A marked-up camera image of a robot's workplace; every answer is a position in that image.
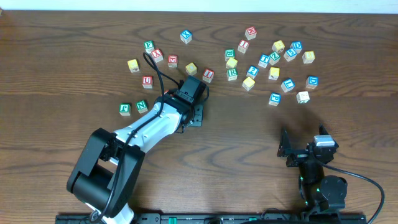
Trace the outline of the green R block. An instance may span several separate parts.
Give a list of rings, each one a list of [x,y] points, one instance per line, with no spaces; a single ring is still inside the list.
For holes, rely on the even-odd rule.
[[[228,81],[236,80],[238,77],[238,72],[235,68],[228,69],[227,72]]]

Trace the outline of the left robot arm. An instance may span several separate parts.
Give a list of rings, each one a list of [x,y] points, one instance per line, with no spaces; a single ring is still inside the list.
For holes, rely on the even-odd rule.
[[[204,82],[188,77],[129,126],[112,133],[99,128],[91,134],[67,181],[67,190],[92,209],[89,222],[132,222],[128,200],[146,153],[168,135],[201,126],[201,96],[208,92]]]

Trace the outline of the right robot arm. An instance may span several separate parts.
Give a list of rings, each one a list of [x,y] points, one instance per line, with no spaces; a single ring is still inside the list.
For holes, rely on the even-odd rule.
[[[298,187],[306,204],[306,209],[299,215],[301,220],[327,220],[345,208],[347,181],[335,175],[325,175],[323,170],[324,165],[334,159],[338,148],[339,145],[322,125],[319,134],[305,149],[294,149],[287,131],[282,130],[277,156],[286,158],[287,167],[299,169]]]

